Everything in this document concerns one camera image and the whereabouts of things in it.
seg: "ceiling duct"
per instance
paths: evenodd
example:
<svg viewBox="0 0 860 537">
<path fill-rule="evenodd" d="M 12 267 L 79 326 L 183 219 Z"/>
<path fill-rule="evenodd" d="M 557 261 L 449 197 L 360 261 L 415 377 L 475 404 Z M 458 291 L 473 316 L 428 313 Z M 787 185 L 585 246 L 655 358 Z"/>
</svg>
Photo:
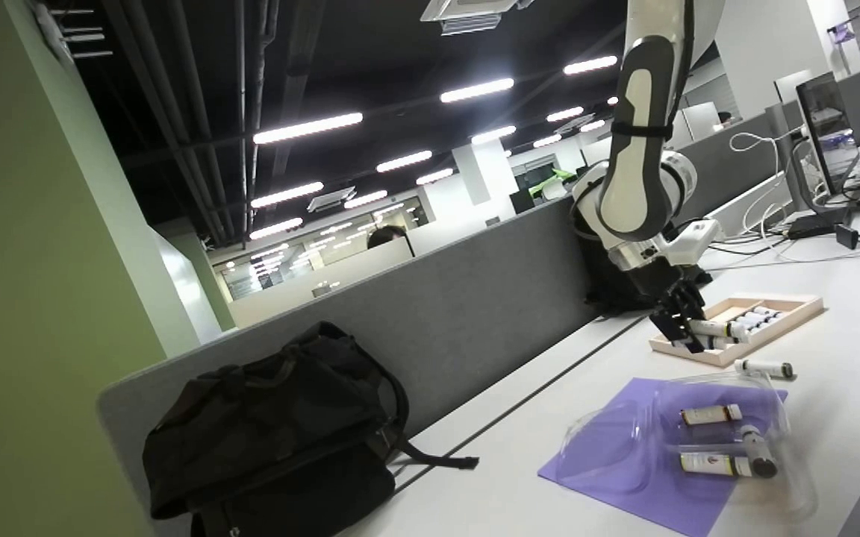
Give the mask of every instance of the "ceiling duct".
<svg viewBox="0 0 860 537">
<path fill-rule="evenodd" d="M 343 188 L 343 192 L 328 192 L 328 194 L 321 194 L 309 204 L 309 211 L 312 216 L 324 216 L 324 211 L 340 211 L 348 200 L 357 197 L 357 188 Z"/>
<path fill-rule="evenodd" d="M 490 32 L 499 26 L 499 21 L 503 16 L 458 18 L 458 21 L 443 21 L 439 29 L 443 37 Z"/>
<path fill-rule="evenodd" d="M 513 6 L 518 0 L 430 0 L 421 21 L 490 18 L 490 16 L 510 13 Z"/>
</svg>

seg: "wooden tray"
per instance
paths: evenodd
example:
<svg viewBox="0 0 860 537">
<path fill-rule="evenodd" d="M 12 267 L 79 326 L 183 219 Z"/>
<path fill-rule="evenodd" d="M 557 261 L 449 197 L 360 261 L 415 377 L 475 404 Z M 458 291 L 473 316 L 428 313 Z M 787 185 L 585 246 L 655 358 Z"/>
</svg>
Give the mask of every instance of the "wooden tray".
<svg viewBox="0 0 860 537">
<path fill-rule="evenodd" d="M 782 316 L 778 322 L 770 322 L 767 329 L 761 329 L 760 334 L 752 334 L 752 341 L 731 344 L 725 350 L 690 353 L 688 347 L 673 347 L 664 334 L 648 341 L 648 344 L 660 355 L 699 361 L 699 365 L 711 365 L 711 367 L 728 367 L 728 365 L 746 358 L 749 353 L 755 353 L 760 347 L 796 331 L 799 326 L 811 322 L 812 316 L 820 316 L 825 311 L 821 299 L 817 299 L 817 295 L 734 295 L 734 299 L 725 299 L 721 305 L 706 308 L 706 320 L 708 322 L 711 320 L 731 320 L 734 313 L 749 311 L 749 308 L 770 308 L 770 311 L 781 311 Z"/>
</svg>

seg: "white pillar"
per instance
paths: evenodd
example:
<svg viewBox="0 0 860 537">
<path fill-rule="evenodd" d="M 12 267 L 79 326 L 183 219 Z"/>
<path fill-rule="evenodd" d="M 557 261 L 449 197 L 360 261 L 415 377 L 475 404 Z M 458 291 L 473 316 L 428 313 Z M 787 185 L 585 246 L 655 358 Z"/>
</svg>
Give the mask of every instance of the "white pillar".
<svg viewBox="0 0 860 537">
<path fill-rule="evenodd" d="M 760 117 L 781 103 L 778 79 L 805 70 L 812 74 L 834 71 L 825 49 L 828 26 L 817 25 L 812 4 L 845 0 L 728 0 L 718 49 L 742 117 Z"/>
<path fill-rule="evenodd" d="M 837 71 L 837 79 L 849 79 L 860 71 L 860 49 L 857 41 L 845 41 L 845 46 L 834 46 L 830 41 L 830 26 L 839 26 L 849 21 L 849 6 L 845 0 L 811 0 L 811 13 L 825 49 L 825 56 L 830 64 L 830 70 Z"/>
<path fill-rule="evenodd" d="M 455 162 L 475 207 L 519 192 L 503 144 L 461 147 L 455 150 Z"/>
<path fill-rule="evenodd" d="M 464 176 L 449 176 L 424 185 L 421 204 L 430 222 L 458 222 L 475 211 Z"/>
</svg>

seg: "green wall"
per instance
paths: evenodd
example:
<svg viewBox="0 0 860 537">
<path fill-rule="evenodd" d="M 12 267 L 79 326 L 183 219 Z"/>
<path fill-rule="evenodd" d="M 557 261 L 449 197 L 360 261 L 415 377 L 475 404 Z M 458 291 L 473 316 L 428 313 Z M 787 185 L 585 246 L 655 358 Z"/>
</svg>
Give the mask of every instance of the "green wall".
<svg viewBox="0 0 860 537">
<path fill-rule="evenodd" d="M 0 537 L 137 537 L 95 399 L 194 347 L 74 71 L 0 0 Z"/>
<path fill-rule="evenodd" d="M 225 331 L 236 329 L 233 316 L 231 316 L 231 305 L 221 293 L 218 274 L 212 270 L 212 261 L 204 247 L 204 241 L 197 240 L 191 222 L 172 222 L 164 226 L 158 226 L 158 232 L 194 267 L 194 274 L 201 282 L 201 291 L 207 293 L 216 320 Z"/>
</svg>

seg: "backpack strap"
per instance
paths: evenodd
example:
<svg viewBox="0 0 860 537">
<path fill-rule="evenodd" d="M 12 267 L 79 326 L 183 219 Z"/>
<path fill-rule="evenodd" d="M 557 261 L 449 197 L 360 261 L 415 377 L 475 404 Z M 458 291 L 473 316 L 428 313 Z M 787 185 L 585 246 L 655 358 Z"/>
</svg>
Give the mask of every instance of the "backpack strap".
<svg viewBox="0 0 860 537">
<path fill-rule="evenodd" d="M 443 468 L 473 471 L 481 464 L 481 456 L 430 456 L 430 453 L 419 450 L 415 444 L 409 444 L 409 438 L 401 441 L 401 450 L 419 465 L 443 465 Z"/>
<path fill-rule="evenodd" d="M 403 428 L 409 419 L 409 398 L 406 398 L 403 384 L 398 383 L 398 377 L 393 377 L 373 355 L 366 353 L 366 347 L 360 347 L 360 341 L 354 334 L 340 331 L 337 326 L 321 322 L 321 334 L 348 341 L 393 384 L 394 399 L 398 399 L 398 413 L 393 419 L 393 428 L 401 431 L 401 450 L 409 456 L 409 464 L 464 468 L 464 471 L 479 468 L 479 464 L 481 464 L 479 456 L 430 456 L 430 453 L 419 450 L 415 444 L 409 444 L 409 438 L 403 438 Z"/>
</svg>

